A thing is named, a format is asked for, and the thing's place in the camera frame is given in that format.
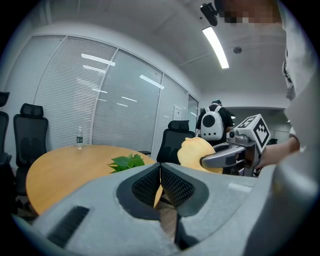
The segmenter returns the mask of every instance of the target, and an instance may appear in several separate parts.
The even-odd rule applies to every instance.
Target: water bottle
[[[76,134],[76,146],[78,149],[82,149],[82,142],[83,142],[83,132],[81,130],[81,126],[79,126],[78,132]]]

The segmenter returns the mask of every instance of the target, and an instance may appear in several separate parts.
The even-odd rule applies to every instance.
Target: fluorescent light
[[[93,60],[93,61],[96,61],[96,62],[105,63],[105,64],[108,64],[110,66],[116,65],[116,63],[114,63],[114,62],[112,62],[110,60],[107,60],[107,59],[104,59],[104,58],[99,58],[99,57],[92,56],[92,55],[89,55],[89,54],[81,53],[81,57],[85,58],[85,59]]]
[[[213,28],[207,27],[207,28],[203,29],[202,32],[204,33],[204,35],[208,39],[216,56],[218,57],[221,68],[228,69],[229,64],[228,64],[224,49],[222,48],[221,43],[220,43],[216,33],[214,32]]]
[[[117,105],[128,107],[127,105],[123,105],[123,104],[120,104],[120,103],[117,103]]]
[[[121,98],[124,98],[124,99],[129,100],[129,101],[137,102],[136,100],[134,100],[132,98],[126,98],[126,97],[123,97],[123,96]]]
[[[164,89],[164,87],[163,87],[161,84],[159,84],[159,83],[157,83],[157,82],[155,82],[155,81],[151,80],[150,78],[148,78],[148,77],[144,76],[143,74],[142,74],[142,75],[140,75],[139,77],[140,77],[141,79],[143,79],[143,80],[145,80],[145,81],[149,82],[150,84],[153,84],[154,86],[159,87],[160,89]]]
[[[93,66],[88,66],[88,65],[83,65],[83,68],[85,68],[85,69],[87,69],[87,70],[98,71],[98,72],[101,72],[101,73],[105,73],[105,72],[106,72],[106,71],[104,71],[103,69],[96,68],[96,67],[93,67]]]
[[[101,93],[107,94],[107,92],[105,90],[98,90],[98,89],[92,88],[92,91],[96,91],[96,92],[101,92]]]

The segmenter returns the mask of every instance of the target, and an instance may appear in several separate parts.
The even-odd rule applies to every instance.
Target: office chair
[[[10,93],[0,92],[0,107],[6,105]],[[1,188],[5,191],[6,195],[5,205],[10,209],[11,213],[17,212],[16,204],[16,189],[15,189],[15,176],[10,167],[11,155],[5,153],[5,139],[9,123],[9,116],[7,113],[0,111],[0,180]]]
[[[156,157],[158,163],[173,163],[180,165],[178,151],[186,138],[194,138],[195,133],[189,131],[189,120],[171,121],[168,129],[163,132],[162,143]]]
[[[42,106],[24,103],[20,114],[13,118],[13,128],[16,146],[15,175],[16,192],[19,196],[26,196],[26,178],[31,165],[47,152],[46,136],[48,119],[44,116]]]

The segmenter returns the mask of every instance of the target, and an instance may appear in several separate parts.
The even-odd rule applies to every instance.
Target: round wooden table
[[[26,192],[30,203],[40,215],[75,189],[114,170],[108,166],[113,158],[139,154],[146,165],[154,164],[150,157],[137,151],[108,145],[84,145],[58,148],[39,157],[26,177]],[[154,206],[160,200],[160,186]]]

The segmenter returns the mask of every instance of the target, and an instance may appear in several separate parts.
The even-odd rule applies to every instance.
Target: window blinds
[[[6,105],[2,108],[9,115],[9,124],[5,139],[5,151],[12,155],[12,164],[16,162],[16,143],[13,119],[20,114],[23,103],[34,103],[36,90],[46,65],[63,37],[32,37],[15,61],[4,91],[10,92]]]
[[[157,155],[162,143],[162,138],[165,129],[168,128],[170,121],[174,120],[174,108],[175,106],[182,109],[181,120],[186,119],[186,109],[188,101],[188,93],[181,88],[177,83],[172,81],[166,75],[163,78],[159,108],[156,117],[154,138],[152,144],[151,157],[156,160]]]
[[[90,142],[96,97],[115,52],[115,47],[69,36],[55,52],[34,100],[49,120],[48,150],[74,145],[79,126],[83,143]]]
[[[119,51],[102,85],[92,144],[151,151],[162,73]]]

